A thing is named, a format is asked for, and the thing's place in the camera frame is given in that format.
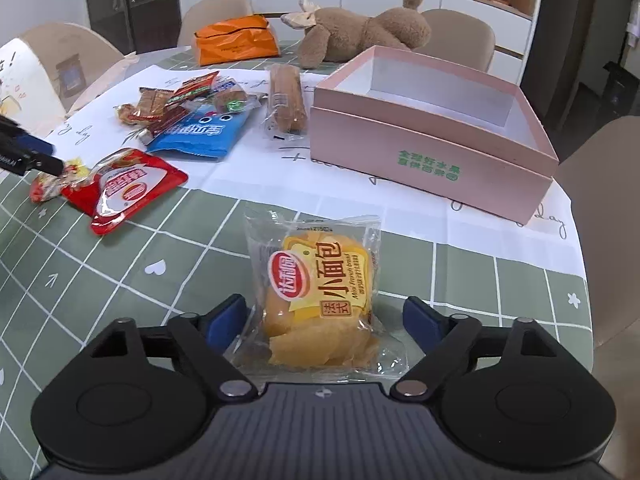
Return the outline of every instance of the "dark cabinet door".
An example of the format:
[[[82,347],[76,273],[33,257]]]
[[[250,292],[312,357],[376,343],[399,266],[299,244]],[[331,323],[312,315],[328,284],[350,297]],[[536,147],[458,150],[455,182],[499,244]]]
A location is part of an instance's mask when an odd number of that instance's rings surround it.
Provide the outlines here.
[[[134,50],[126,0],[86,0],[91,28],[123,54]]]
[[[139,54],[176,46],[181,24],[178,0],[127,0],[127,3]]]

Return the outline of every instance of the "orange bag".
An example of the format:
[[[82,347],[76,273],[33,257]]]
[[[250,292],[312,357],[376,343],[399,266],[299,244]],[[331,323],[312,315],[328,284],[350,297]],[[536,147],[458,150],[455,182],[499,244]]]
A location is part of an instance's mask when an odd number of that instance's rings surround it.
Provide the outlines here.
[[[214,23],[196,32],[201,66],[280,55],[269,22],[259,14]]]

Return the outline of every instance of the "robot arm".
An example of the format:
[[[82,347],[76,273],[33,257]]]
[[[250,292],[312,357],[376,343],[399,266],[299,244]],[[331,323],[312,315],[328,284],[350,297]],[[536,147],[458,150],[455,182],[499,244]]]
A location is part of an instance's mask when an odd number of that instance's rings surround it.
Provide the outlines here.
[[[0,114],[0,168],[18,175],[30,170],[59,176],[62,160],[52,156],[53,146],[23,130],[18,123]]]

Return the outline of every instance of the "yellow bread label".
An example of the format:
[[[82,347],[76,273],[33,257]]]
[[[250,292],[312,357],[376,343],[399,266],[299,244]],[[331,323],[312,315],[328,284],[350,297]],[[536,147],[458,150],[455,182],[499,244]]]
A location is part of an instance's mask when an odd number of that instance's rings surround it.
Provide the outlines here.
[[[349,317],[370,312],[369,253],[351,238],[331,233],[287,237],[284,251],[304,286],[290,299],[295,320],[311,317]]]

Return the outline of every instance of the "white heart print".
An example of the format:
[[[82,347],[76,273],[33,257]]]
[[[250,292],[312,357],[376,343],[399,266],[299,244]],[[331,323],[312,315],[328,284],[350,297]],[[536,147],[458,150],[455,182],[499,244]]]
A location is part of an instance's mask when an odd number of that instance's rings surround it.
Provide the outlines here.
[[[166,272],[166,262],[164,260],[160,260],[159,262],[146,266],[145,272],[147,274],[162,276]]]

